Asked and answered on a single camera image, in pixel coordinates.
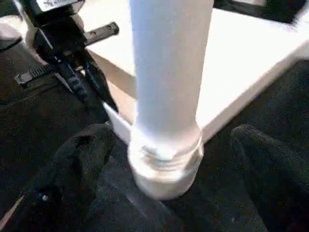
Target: label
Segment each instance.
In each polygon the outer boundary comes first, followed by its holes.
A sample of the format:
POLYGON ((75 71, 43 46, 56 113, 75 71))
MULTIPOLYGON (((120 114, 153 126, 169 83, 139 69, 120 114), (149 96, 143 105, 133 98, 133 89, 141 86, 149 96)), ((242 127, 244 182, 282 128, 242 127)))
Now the label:
POLYGON ((49 11, 54 8, 72 4, 77 1, 78 0, 37 0, 37 4, 42 11, 49 11))

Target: white tabletop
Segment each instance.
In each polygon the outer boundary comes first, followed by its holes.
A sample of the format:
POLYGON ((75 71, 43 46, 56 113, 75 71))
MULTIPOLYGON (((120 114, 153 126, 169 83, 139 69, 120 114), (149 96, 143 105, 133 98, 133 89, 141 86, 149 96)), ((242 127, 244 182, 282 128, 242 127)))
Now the white tabletop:
MULTIPOLYGON (((80 11, 85 30, 115 21, 118 36, 89 47, 107 73, 112 94, 124 119, 134 121, 134 58, 128 0, 90 0, 80 11), (127 73, 125 85, 109 61, 127 73)), ((309 57, 309 36, 302 28, 213 9, 205 55, 197 122, 204 140, 211 138, 299 56, 309 57)))

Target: floor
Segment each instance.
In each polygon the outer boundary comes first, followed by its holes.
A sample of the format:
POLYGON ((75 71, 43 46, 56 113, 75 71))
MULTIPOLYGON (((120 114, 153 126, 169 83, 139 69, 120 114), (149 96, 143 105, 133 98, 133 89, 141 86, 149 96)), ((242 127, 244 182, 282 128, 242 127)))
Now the floor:
MULTIPOLYGON (((15 202, 26 181, 75 132, 96 120, 57 80, 43 81, 34 92, 21 90, 13 76, 31 65, 22 58, 14 69, 0 55, 4 144, 0 158, 0 217, 15 202)), ((299 61, 205 144, 197 178, 182 197, 166 202, 188 231, 267 231, 250 200, 229 151, 229 134, 251 124, 294 149, 309 149, 309 61, 299 61)), ((119 145, 118 154, 126 154, 119 145)))

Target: black device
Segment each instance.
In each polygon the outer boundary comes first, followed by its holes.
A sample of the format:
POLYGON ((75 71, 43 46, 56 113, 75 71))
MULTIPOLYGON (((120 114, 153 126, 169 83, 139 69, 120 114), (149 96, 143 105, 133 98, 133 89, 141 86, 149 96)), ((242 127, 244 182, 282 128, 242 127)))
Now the black device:
POLYGON ((15 77, 22 87, 42 76, 59 73, 70 90, 100 118, 108 120, 102 101, 114 110, 117 106, 109 92, 104 73, 92 59, 86 46, 117 35, 119 27, 112 22, 85 32, 71 17, 84 0, 20 0, 31 23, 37 27, 33 47, 48 65, 15 77))
POLYGON ((289 24, 294 22, 305 4, 306 0, 266 0, 264 6, 233 0, 214 1, 214 7, 218 9, 289 24))

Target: white pipe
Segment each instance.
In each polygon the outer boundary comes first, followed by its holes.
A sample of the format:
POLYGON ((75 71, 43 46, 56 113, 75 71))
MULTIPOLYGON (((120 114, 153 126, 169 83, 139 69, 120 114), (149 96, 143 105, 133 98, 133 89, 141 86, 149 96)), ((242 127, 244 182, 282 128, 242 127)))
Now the white pipe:
POLYGON ((137 118, 128 158, 137 185, 166 200, 191 186, 203 151, 196 110, 213 0, 130 0, 137 118))

